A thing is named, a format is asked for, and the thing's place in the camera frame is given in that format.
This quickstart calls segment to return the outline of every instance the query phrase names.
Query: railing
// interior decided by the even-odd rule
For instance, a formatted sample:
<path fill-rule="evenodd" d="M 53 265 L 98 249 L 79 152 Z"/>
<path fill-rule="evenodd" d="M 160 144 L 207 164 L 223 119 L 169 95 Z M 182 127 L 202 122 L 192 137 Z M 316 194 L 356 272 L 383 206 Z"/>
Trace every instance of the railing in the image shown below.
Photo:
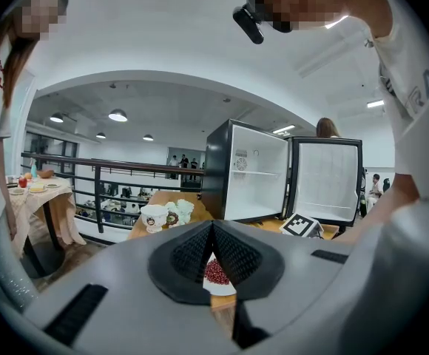
<path fill-rule="evenodd" d="M 117 186 L 126 186 L 126 187 L 134 187 L 134 188 L 142 188 L 142 189 L 154 189 L 154 190 L 172 190 L 172 191 L 180 191 L 180 192 L 200 192 L 200 188 L 194 188 L 194 187 L 183 187 L 180 186 L 154 186 L 154 185 L 146 185 L 141 183 L 126 183 L 124 181 L 112 181 L 112 180 L 104 180 L 101 179 L 101 172 L 108 172 L 109 173 L 123 173 L 124 175 L 145 175 L 151 178 L 164 178 L 165 175 L 169 178 L 170 175 L 194 175 L 194 176 L 200 176 L 203 178 L 204 171 L 202 169 L 183 169 L 178 167 L 172 167 L 172 166 L 162 166 L 157 164 L 145 164 L 145 163 L 131 163 L 131 162 L 119 162 L 115 160 L 99 160 L 99 159 L 84 159 L 84 158 L 71 158 L 71 157 L 64 157 L 60 155 L 39 155 L 39 154 L 33 154 L 29 152 L 23 152 L 21 154 L 23 158 L 34 158 L 36 160 L 45 160 L 47 162 L 57 163 L 61 165 L 61 169 L 64 169 L 63 165 L 64 163 L 67 164 L 75 164 L 79 166 L 91 166 L 92 171 L 94 171 L 94 177 L 84 177 L 74 174 L 67 174 L 63 172 L 55 172 L 56 176 L 59 176 L 61 178 L 67 178 L 67 179 L 73 179 L 73 180 L 85 180 L 90 181 L 94 183 L 94 191 L 83 191 L 78 190 L 75 188 L 75 186 L 72 186 L 72 190 L 75 195 L 86 195 L 94 197 L 94 206 L 92 205 L 86 205 L 86 204 L 80 204 L 76 203 L 76 206 L 79 209 L 83 209 L 84 211 L 93 211 L 94 218 L 93 217 L 84 217 L 81 215 L 76 215 L 80 220 L 85 220 L 91 223 L 96 223 L 98 226 L 98 231 L 100 233 L 104 233 L 104 226 L 114 227 L 117 229 L 131 229 L 132 223 L 137 220 L 140 216 L 140 213 L 126 213 L 126 212 L 114 212 L 111 210 L 107 210 L 104 208 L 101 208 L 101 203 L 103 203 L 106 200 L 114 200 L 114 201 L 120 201 L 122 203 L 125 203 L 126 206 L 128 206 L 129 203 L 137 203 L 139 206 L 143 206 L 147 204 L 147 200 L 142 198 L 124 198 L 124 197 L 118 197 L 118 196 L 111 196 L 111 195 L 105 195 L 100 193 L 100 185 L 101 183 L 105 184 L 114 184 Z M 25 169 L 29 169 L 29 166 L 21 165 Z M 112 215 L 113 217 L 122 217 L 122 221 L 124 222 L 125 217 L 131 218 L 131 225 L 121 225 L 118 223 L 112 223 L 107 220 L 104 220 L 104 215 L 108 217 L 108 214 Z"/>

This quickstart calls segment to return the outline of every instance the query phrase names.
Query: desk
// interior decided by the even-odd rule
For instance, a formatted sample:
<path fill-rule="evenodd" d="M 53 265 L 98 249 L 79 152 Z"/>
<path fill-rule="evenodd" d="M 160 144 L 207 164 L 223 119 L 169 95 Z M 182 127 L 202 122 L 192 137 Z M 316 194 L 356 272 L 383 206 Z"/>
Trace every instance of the desk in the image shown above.
<path fill-rule="evenodd" d="M 213 220 L 213 216 L 209 213 L 203 203 L 197 199 L 197 193 L 195 192 L 168 192 L 168 191 L 157 191 L 149 200 L 149 205 L 165 205 L 169 201 L 176 203 L 178 200 L 184 199 L 193 203 L 195 205 L 190 223 L 198 221 Z M 253 226 L 262 230 L 272 231 L 275 233 L 281 233 L 279 227 L 285 221 L 278 220 L 277 218 L 269 218 L 267 220 L 262 220 L 261 222 L 245 223 L 246 225 Z M 337 233 L 337 226 L 322 225 L 323 237 L 326 240 L 330 240 Z M 131 232 L 129 233 L 128 240 L 145 237 L 150 233 L 147 232 L 145 225 L 142 223 L 142 219 L 139 217 Z M 236 295 L 232 296 L 212 296 L 212 311 L 220 311 L 227 308 L 232 308 L 236 306 Z"/>
<path fill-rule="evenodd" d="M 54 183 L 58 187 L 47 188 L 42 193 L 29 192 L 29 188 L 36 183 L 45 186 Z M 68 245 L 73 242 L 86 244 L 75 225 L 75 200 L 67 179 L 36 178 L 24 188 L 22 195 L 13 195 L 10 189 L 10 202 L 17 225 L 17 233 L 12 242 L 13 249 L 19 257 L 24 250 L 26 256 L 22 257 L 21 262 L 30 277 L 38 278 L 52 274 L 63 263 L 64 250 L 58 243 L 57 235 Z M 31 244 L 28 235 L 32 216 L 47 224 L 52 242 Z"/>

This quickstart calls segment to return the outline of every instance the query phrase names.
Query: white cup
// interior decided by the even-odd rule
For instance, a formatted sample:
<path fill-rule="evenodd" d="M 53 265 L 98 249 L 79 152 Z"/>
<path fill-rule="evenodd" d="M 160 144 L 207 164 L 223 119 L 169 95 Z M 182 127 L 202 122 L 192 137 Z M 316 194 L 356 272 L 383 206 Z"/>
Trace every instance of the white cup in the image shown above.
<path fill-rule="evenodd" d="M 149 233 L 162 231 L 162 226 L 167 221 L 169 210 L 162 205 L 145 205 L 141 208 L 142 223 Z"/>

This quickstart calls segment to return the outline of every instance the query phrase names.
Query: hand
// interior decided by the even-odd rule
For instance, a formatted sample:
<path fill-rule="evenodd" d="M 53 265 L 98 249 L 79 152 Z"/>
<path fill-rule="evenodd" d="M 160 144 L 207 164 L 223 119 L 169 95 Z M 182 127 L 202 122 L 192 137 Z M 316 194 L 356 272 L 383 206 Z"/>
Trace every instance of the hand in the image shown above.
<path fill-rule="evenodd" d="M 7 225 L 9 226 L 10 240 L 13 241 L 17 233 L 16 216 L 12 208 L 6 207 Z"/>

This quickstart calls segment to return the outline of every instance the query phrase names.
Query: beige tablecloth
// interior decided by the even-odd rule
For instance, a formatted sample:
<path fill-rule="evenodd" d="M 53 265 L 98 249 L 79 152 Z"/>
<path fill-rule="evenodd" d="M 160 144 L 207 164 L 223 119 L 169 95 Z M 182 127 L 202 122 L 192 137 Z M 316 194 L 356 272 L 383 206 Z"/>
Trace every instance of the beige tablecloth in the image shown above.
<path fill-rule="evenodd" d="M 41 193 L 29 192 L 29 188 L 36 183 L 44 185 L 54 183 L 58 184 L 59 187 L 47 188 Z M 37 178 L 27 185 L 23 195 L 12 195 L 12 193 L 10 193 L 10 201 L 13 206 L 17 224 L 17 234 L 13 240 L 13 247 L 19 257 L 22 255 L 24 242 L 27 235 L 29 235 L 31 218 L 39 217 L 40 220 L 45 222 L 42 209 L 40 208 L 47 201 L 50 202 L 50 211 L 52 213 L 52 221 L 56 234 L 67 245 L 73 242 L 81 245 L 86 244 L 76 228 L 76 205 L 75 199 L 73 198 L 72 187 L 68 180 L 60 177 L 52 177 L 50 179 Z"/>

